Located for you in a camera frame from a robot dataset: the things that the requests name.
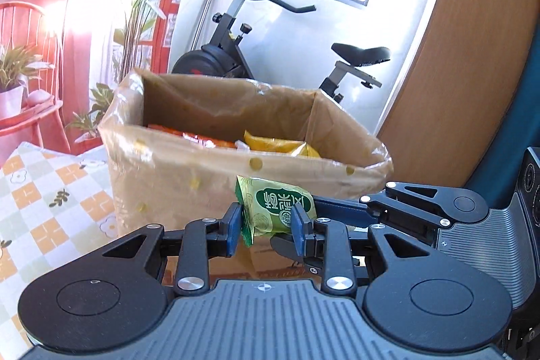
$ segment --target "metal pole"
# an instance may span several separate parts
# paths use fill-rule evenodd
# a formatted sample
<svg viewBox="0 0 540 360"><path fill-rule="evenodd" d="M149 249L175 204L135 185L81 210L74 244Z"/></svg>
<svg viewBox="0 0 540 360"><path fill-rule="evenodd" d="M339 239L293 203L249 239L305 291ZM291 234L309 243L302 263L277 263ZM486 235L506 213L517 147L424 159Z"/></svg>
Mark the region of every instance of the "metal pole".
<svg viewBox="0 0 540 360"><path fill-rule="evenodd" d="M206 19L206 15L208 14L208 10L210 9L211 3L212 0L205 0L204 6L202 7L201 16L199 17L199 23L197 24L197 28L195 29L195 35L193 36L193 41L191 42L190 51L194 51L197 48L197 45L199 43L199 37L201 35L201 31L203 30L203 24Z"/></svg>
<svg viewBox="0 0 540 360"><path fill-rule="evenodd" d="M205 0L204 6L202 7L201 16L199 17L197 28L195 29L195 35L193 36L193 40L191 42L190 51L194 51L199 44L199 37L201 35L201 31L203 30L204 21L206 20L206 15L208 14L211 3L212 0Z"/></svg>

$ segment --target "blue gripper pad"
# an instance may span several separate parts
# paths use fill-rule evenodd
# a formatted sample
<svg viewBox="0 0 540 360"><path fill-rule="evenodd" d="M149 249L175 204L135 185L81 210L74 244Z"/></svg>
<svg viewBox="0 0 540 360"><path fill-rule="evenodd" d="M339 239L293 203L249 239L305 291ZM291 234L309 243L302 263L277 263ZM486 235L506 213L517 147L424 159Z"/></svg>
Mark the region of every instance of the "blue gripper pad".
<svg viewBox="0 0 540 360"><path fill-rule="evenodd" d="M317 217L327 217L349 226L367 228L378 220L367 211L367 206L350 200L313 196Z"/></svg>
<svg viewBox="0 0 540 360"><path fill-rule="evenodd" d="M305 233L312 231L311 219L303 210L302 205L297 203L291 208L291 234L294 240L294 247L298 256L306 256L306 236Z"/></svg>
<svg viewBox="0 0 540 360"><path fill-rule="evenodd" d="M227 256L233 256L234 252L236 252L238 238L242 229L242 205L233 203L223 218L229 220L227 229Z"/></svg>

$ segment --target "wooden chair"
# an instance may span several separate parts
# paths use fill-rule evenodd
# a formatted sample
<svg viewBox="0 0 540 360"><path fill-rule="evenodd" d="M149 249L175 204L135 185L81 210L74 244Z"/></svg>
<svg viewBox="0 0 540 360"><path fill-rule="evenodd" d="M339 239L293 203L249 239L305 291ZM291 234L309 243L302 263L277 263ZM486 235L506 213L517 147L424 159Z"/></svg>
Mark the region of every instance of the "wooden chair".
<svg viewBox="0 0 540 360"><path fill-rule="evenodd" d="M47 22L45 11L37 5L28 2L6 2L0 3L0 45L13 45L37 47L37 53L41 54L43 61L51 65L50 68L39 70L39 78L28 81L28 92L34 90L45 90L50 94L50 99L34 107L25 107L19 115L0 120L0 140L8 135L20 133L17 142L28 141L30 133L33 144L43 147L43 139L39 123L43 118L50 117L49 121L54 123L53 144L68 153L70 146L64 125L60 117L60 110L63 102L59 99L59 72L62 63L61 42L56 33L51 28L51 23ZM0 145L0 149L11 148L13 141ZM0 151L0 163L4 151Z"/></svg>

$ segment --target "adjustment knob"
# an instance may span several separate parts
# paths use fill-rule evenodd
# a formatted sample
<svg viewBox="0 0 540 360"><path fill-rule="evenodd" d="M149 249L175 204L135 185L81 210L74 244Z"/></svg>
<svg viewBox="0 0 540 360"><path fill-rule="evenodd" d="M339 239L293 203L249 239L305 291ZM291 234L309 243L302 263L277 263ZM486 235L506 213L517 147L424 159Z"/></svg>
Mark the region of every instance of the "adjustment knob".
<svg viewBox="0 0 540 360"><path fill-rule="evenodd" d="M249 34L253 28L248 24L240 25L240 31L244 34Z"/></svg>

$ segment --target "red chair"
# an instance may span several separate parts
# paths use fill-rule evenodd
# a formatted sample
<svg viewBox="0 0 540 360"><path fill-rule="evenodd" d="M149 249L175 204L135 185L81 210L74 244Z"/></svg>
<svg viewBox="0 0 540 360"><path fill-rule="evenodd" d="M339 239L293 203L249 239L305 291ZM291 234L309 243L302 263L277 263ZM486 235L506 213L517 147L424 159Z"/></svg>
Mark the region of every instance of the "red chair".
<svg viewBox="0 0 540 360"><path fill-rule="evenodd" d="M68 138L60 117L63 102L58 99L59 71L62 63L62 48L58 35L47 23L45 11L28 2L0 3L0 45L13 44L37 47L43 61L50 68L39 70L39 78L28 81L30 99L23 105L21 113L0 120L0 165L22 141L29 141L40 147L70 152ZM43 90L37 101L31 94ZM47 125L40 122L47 118ZM48 137L45 145L42 129Z"/></svg>

